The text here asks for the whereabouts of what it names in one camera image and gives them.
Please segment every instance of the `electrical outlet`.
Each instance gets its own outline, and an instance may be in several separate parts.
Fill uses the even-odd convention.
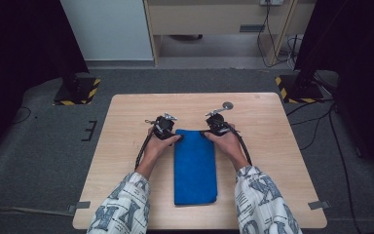
[[[280,6],[283,5],[283,0],[260,0],[260,5],[261,6]]]

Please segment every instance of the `white wall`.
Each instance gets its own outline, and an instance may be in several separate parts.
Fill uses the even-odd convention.
[[[153,60],[142,0],[60,0],[85,60]]]

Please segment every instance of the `black cable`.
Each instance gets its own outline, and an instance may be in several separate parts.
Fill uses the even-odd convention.
[[[311,142],[310,142],[308,145],[306,145],[305,147],[300,148],[299,150],[305,150],[305,149],[309,148],[309,147],[314,143],[314,141],[315,141],[315,139],[316,139],[316,134],[317,134],[317,132],[318,132],[318,123],[320,123],[320,119],[321,119],[321,118],[319,118],[318,121],[317,121],[317,124],[316,124],[316,126],[315,126],[315,131],[314,131],[314,137],[312,138]]]
[[[290,51],[285,51],[285,50],[280,49],[279,54],[288,55],[289,53],[293,53],[293,55],[295,55],[296,57],[299,55],[299,53],[295,52],[296,47],[295,46],[293,46],[293,47],[290,46],[290,41],[291,40],[295,40],[295,38],[292,37],[292,38],[287,39],[287,47],[290,49]]]
[[[25,118],[23,118],[22,120],[19,120],[19,121],[17,121],[17,122],[13,122],[13,123],[11,123],[11,124],[19,124],[19,123],[22,123],[23,121],[27,120],[27,119],[29,118],[29,116],[31,116],[32,111],[31,111],[28,107],[22,106],[20,109],[26,109],[26,110],[28,111],[28,115],[27,115]]]
[[[145,150],[145,146],[147,146],[147,143],[148,143],[148,141],[150,141],[153,134],[154,134],[154,130],[151,130],[150,133],[145,138],[144,143],[142,144],[141,149],[139,150],[138,156],[136,157],[135,168],[134,169],[138,168],[139,161],[141,160],[142,154],[144,153],[144,150]]]
[[[332,128],[333,136],[335,137],[336,144],[338,146],[339,155],[341,157],[343,169],[344,169],[344,172],[345,172],[345,179],[346,179],[346,184],[347,184],[347,187],[348,187],[349,206],[351,208],[352,219],[354,220],[354,225],[355,225],[356,232],[358,234],[361,234],[359,226],[357,225],[357,222],[356,222],[355,211],[354,211],[354,203],[352,201],[351,185],[350,185],[350,182],[349,182],[349,176],[348,176],[348,170],[347,170],[347,167],[346,167],[345,158],[343,156],[342,149],[341,149],[341,146],[340,146],[340,143],[339,143],[339,139],[336,135],[336,131],[335,131],[335,128],[333,126],[332,114],[330,112],[329,112],[329,122],[330,122],[330,127]]]
[[[267,67],[274,67],[274,66],[276,66],[276,65],[278,65],[278,64],[281,64],[281,63],[283,63],[283,62],[286,62],[286,60],[280,60],[280,59],[276,56],[275,42],[274,42],[274,40],[273,40],[273,35],[272,35],[272,33],[270,32],[270,27],[269,27],[269,14],[270,14],[270,5],[269,5],[269,2],[267,2],[267,7],[266,7],[266,9],[267,9],[267,10],[266,10],[266,17],[265,17],[265,19],[264,19],[263,27],[262,27],[262,28],[267,27],[268,32],[269,32],[269,34],[270,34],[270,38],[271,38],[272,44],[273,44],[273,50],[274,50],[275,58],[276,58],[279,62],[277,62],[277,63],[275,63],[275,64],[273,64],[273,65],[268,65],[268,64],[266,63],[266,61],[264,60],[263,51],[262,51],[262,49],[260,48],[260,34],[261,34],[261,31],[262,31],[262,30],[260,30],[259,33],[257,34],[257,48],[259,49],[260,55],[261,55],[261,57],[262,57],[262,60],[263,60],[263,63],[265,64],[265,66],[267,66]]]
[[[249,165],[253,166],[253,164],[251,163],[251,158],[250,158],[250,155],[248,153],[247,147],[245,147],[243,138],[242,138],[242,136],[239,135],[239,132],[235,128],[233,128],[231,125],[229,125],[229,123],[227,123],[227,122],[219,121],[219,120],[216,120],[216,119],[213,119],[213,121],[214,121],[214,123],[222,124],[222,125],[226,126],[230,130],[230,132],[232,132],[238,138],[239,143],[242,146],[242,149],[244,151],[245,159],[247,160]]]
[[[330,101],[330,100],[333,100],[333,99],[323,99],[322,101]],[[321,103],[321,101],[314,101],[314,102],[308,102],[308,103],[305,103],[305,104],[303,104],[303,105],[301,105],[301,106],[295,108],[294,110],[290,111],[289,113],[287,113],[286,116],[289,116],[289,115],[293,114],[293,113],[296,112],[297,110],[299,110],[299,109],[301,109],[301,108],[303,108],[303,107],[305,107],[305,106],[307,106],[307,105],[310,105],[310,104],[313,104],[313,103],[318,103],[318,102]]]
[[[294,42],[293,42],[293,48],[291,50],[291,54],[290,54],[290,58],[293,60],[293,63],[296,64],[296,60],[294,59],[295,55],[294,55],[294,51],[296,50],[296,42],[297,42],[297,34],[295,36],[295,39],[294,39]]]
[[[294,40],[294,42],[293,42],[293,47],[290,46],[290,41],[291,41],[291,40]],[[303,39],[302,39],[302,38],[297,38],[297,34],[296,34],[295,37],[292,37],[292,38],[287,39],[287,46],[288,46],[290,49],[292,49],[293,53],[294,53],[294,51],[296,50],[296,42],[297,42],[298,40],[299,40],[299,41],[302,41]]]
[[[321,78],[321,76],[318,74],[317,71],[315,72],[314,79],[315,79],[316,83],[318,83],[324,89],[328,90],[328,92],[331,93],[332,95],[334,95],[336,93],[337,85],[334,86],[334,85],[324,81]]]
[[[305,123],[308,123],[308,122],[311,122],[311,121],[320,120],[320,119],[326,117],[326,115],[327,115],[327,113],[320,116],[320,117],[317,117],[315,119],[309,119],[309,120],[305,120],[305,121],[302,121],[302,122],[299,122],[299,123],[290,124],[290,126],[301,125],[301,124],[305,124]]]

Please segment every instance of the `gray carpet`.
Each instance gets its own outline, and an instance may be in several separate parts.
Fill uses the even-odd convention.
[[[289,71],[121,69],[92,70],[91,73],[99,77],[101,83],[93,102],[88,105],[53,106],[60,79],[26,92],[22,106],[30,113],[26,108],[20,109],[14,120],[20,123],[14,124],[0,142],[0,207],[66,212],[69,205],[75,205],[94,156],[109,102],[116,94],[278,93],[275,78]],[[332,101],[308,105],[291,114],[289,122],[317,118],[326,113],[331,104]],[[288,113],[300,105],[283,104],[283,107]],[[356,156],[355,145],[337,113],[332,112],[332,120],[347,163],[358,227],[362,233],[374,232],[374,162]],[[82,141],[89,136],[86,129],[93,126],[90,121],[97,121],[93,138]],[[312,141],[316,123],[292,126],[300,148]],[[315,141],[302,150],[302,155],[319,198],[331,205],[324,210],[328,225],[320,230],[303,230],[304,233],[356,233],[345,173],[328,117],[320,121]],[[0,213],[0,233],[85,233],[75,230],[72,220],[71,216]]]

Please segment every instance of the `wire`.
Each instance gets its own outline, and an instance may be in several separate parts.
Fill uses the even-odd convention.
[[[23,118],[22,120],[19,120],[19,121],[17,121],[17,122],[13,122],[13,123],[11,123],[11,124],[19,124],[19,123],[22,123],[23,121],[27,120],[27,119],[29,118],[29,116],[31,116],[32,111],[31,111],[28,107],[22,106],[20,109],[26,109],[26,110],[28,111],[28,115],[27,115],[25,118]]]
[[[304,106],[307,106],[308,104],[310,104],[310,103],[307,103],[305,105],[299,106],[298,108],[296,108],[293,111],[291,111],[289,114],[293,113],[294,111],[296,111],[296,110],[298,110],[298,109],[300,109],[300,108],[302,108]],[[348,175],[348,170],[347,170],[347,167],[346,167],[345,158],[344,158],[344,155],[342,153],[342,149],[341,149],[341,146],[340,146],[340,143],[339,143],[339,139],[338,139],[338,137],[336,135],[335,127],[334,127],[333,121],[332,121],[332,110],[333,110],[333,108],[334,108],[335,105],[336,105],[336,102],[332,103],[332,105],[330,106],[329,110],[324,115],[322,115],[321,117],[318,117],[318,118],[315,118],[315,119],[311,119],[311,120],[306,120],[306,121],[303,121],[303,122],[300,122],[300,123],[296,123],[296,124],[292,124],[292,125],[298,125],[298,124],[303,124],[303,123],[307,123],[307,122],[310,122],[310,121],[318,120],[318,122],[316,124],[316,127],[315,127],[314,138],[311,140],[311,142],[307,146],[305,146],[302,149],[300,149],[300,150],[303,150],[303,149],[306,149],[309,146],[311,146],[312,143],[314,142],[314,140],[316,138],[317,130],[318,130],[319,121],[323,117],[325,117],[325,116],[329,117],[329,123],[330,123],[330,127],[332,129],[332,134],[333,134],[333,136],[335,138],[335,141],[336,141],[336,144],[337,144],[337,147],[338,147],[338,151],[339,151],[339,155],[341,157],[343,169],[344,169],[344,174],[345,174],[345,179],[346,179],[346,184],[347,184],[347,189],[348,189],[348,198],[349,198],[349,205],[350,205],[350,209],[351,209],[351,215],[352,215],[352,218],[353,218],[353,221],[354,221],[356,232],[358,234],[361,234],[360,228],[357,225],[357,221],[356,221],[356,217],[355,217],[355,210],[354,210],[354,203],[353,203],[353,200],[352,200],[351,185],[350,185],[350,181],[349,181],[349,175]]]
[[[294,40],[293,42],[293,47],[290,46],[290,40]],[[296,50],[296,43],[297,43],[297,40],[301,40],[300,38],[297,38],[297,34],[294,38],[290,38],[290,39],[287,39],[287,46],[290,48],[290,52],[289,52],[289,55],[288,55],[288,58],[287,58],[287,65],[290,69],[294,70],[294,67],[295,67],[295,64],[296,64],[296,60],[295,58],[297,57],[296,53],[295,53],[295,50]]]
[[[336,93],[337,85],[336,87],[326,81],[324,81],[319,73],[316,71],[314,78],[316,80],[316,83],[320,85],[325,91],[327,91],[330,95],[333,95]]]
[[[354,211],[354,203],[352,201],[351,185],[350,185],[350,182],[349,182],[349,176],[348,176],[348,170],[347,170],[347,167],[346,167],[345,157],[343,156],[342,149],[341,149],[341,146],[340,146],[340,143],[339,143],[339,139],[336,135],[336,131],[335,131],[335,128],[333,126],[332,114],[330,112],[329,112],[329,122],[330,122],[330,127],[332,128],[333,136],[335,137],[336,144],[338,146],[339,155],[341,157],[343,169],[344,169],[344,172],[345,172],[346,185],[348,187],[349,206],[351,208],[352,219],[354,220],[354,225],[355,225],[356,232],[358,234],[360,234],[361,233],[360,228],[359,228],[359,226],[357,225],[357,222],[356,222],[356,216],[355,216],[355,211]]]
[[[227,122],[219,121],[219,120],[216,120],[216,119],[213,119],[213,121],[214,121],[214,123],[222,124],[222,125],[226,126],[238,138],[239,143],[242,146],[242,149],[244,151],[244,155],[245,155],[245,158],[246,158],[248,164],[253,166],[253,164],[251,163],[251,158],[250,158],[250,155],[248,153],[247,147],[245,147],[243,138],[242,138],[242,136],[239,135],[239,132],[235,128],[233,128],[231,125],[229,125],[229,123],[227,123]]]
[[[323,99],[323,100],[321,100],[321,101],[314,101],[314,102],[308,102],[308,103],[305,103],[305,104],[303,104],[303,105],[301,105],[301,106],[299,106],[299,107],[293,109],[293,110],[290,111],[289,113],[287,113],[286,116],[289,116],[289,115],[293,114],[293,113],[296,112],[297,110],[299,110],[299,109],[301,109],[301,108],[303,108],[303,107],[305,107],[305,106],[307,106],[307,105],[314,104],[314,103],[318,103],[318,102],[321,103],[322,101],[330,101],[330,100],[333,100],[333,99]]]
[[[262,49],[260,48],[260,34],[261,34],[262,30],[260,30],[259,33],[257,34],[257,48],[259,49],[260,55],[261,55],[261,57],[262,57],[262,60],[263,60],[263,63],[265,64],[265,66],[267,66],[267,67],[274,67],[274,66],[276,66],[276,65],[278,65],[278,64],[281,64],[281,63],[283,63],[283,62],[286,62],[287,60],[280,60],[280,59],[277,57],[277,55],[276,55],[275,42],[274,42],[274,40],[273,40],[273,35],[272,35],[272,33],[271,33],[271,31],[270,31],[270,27],[269,27],[269,14],[270,14],[270,1],[267,1],[267,5],[266,5],[266,17],[265,17],[265,19],[264,19],[263,27],[262,27],[262,28],[267,27],[268,32],[269,32],[269,35],[270,35],[270,39],[271,39],[271,41],[272,41],[272,45],[273,45],[273,50],[274,50],[275,58],[276,58],[279,62],[277,62],[277,63],[275,63],[275,64],[273,64],[273,65],[268,65],[268,64],[266,63],[266,61],[264,60],[263,51],[262,51]]]
[[[320,116],[320,117],[318,117],[318,118],[314,118],[314,119],[305,120],[305,121],[302,121],[302,122],[299,122],[299,123],[291,124],[291,126],[295,126],[295,125],[305,124],[305,123],[308,123],[308,122],[311,122],[311,121],[318,120],[318,121],[317,121],[317,124],[316,124],[316,126],[315,126],[314,136],[313,136],[311,142],[310,142],[308,145],[306,145],[305,147],[299,148],[299,150],[305,150],[305,149],[309,148],[309,147],[310,147],[310,146],[315,142],[316,135],[317,135],[317,132],[318,132],[318,124],[320,123],[320,120],[321,120],[321,119],[323,119],[324,117],[326,117],[326,116],[330,113],[330,111],[332,110],[334,104],[335,104],[335,103],[333,103],[333,104],[330,106],[329,110],[328,110],[325,114],[323,114],[322,116]]]
[[[295,46],[292,47],[292,46],[290,46],[290,44],[289,44],[289,42],[290,42],[291,40],[295,40],[296,37],[291,37],[291,38],[289,38],[289,35],[287,35],[286,37],[287,37],[287,47],[288,47],[288,49],[290,49],[290,51],[285,51],[285,50],[283,50],[283,49],[280,49],[279,54],[282,54],[282,55],[288,55],[289,53],[293,53],[295,56],[299,55],[299,53],[296,53],[296,52],[295,52],[296,47],[295,47]]]
[[[54,212],[54,211],[44,211],[44,210],[17,208],[17,207],[0,207],[0,213],[9,213],[9,212],[19,212],[19,213],[37,214],[37,215],[74,216],[74,214],[67,213],[67,212]]]
[[[151,137],[154,134],[154,130],[151,130],[150,133],[147,135],[147,137],[144,140],[144,143],[141,146],[141,149],[139,150],[138,156],[135,160],[135,169],[139,166],[139,161],[141,160],[142,154],[144,153],[145,146],[147,146],[148,141],[150,141]]]

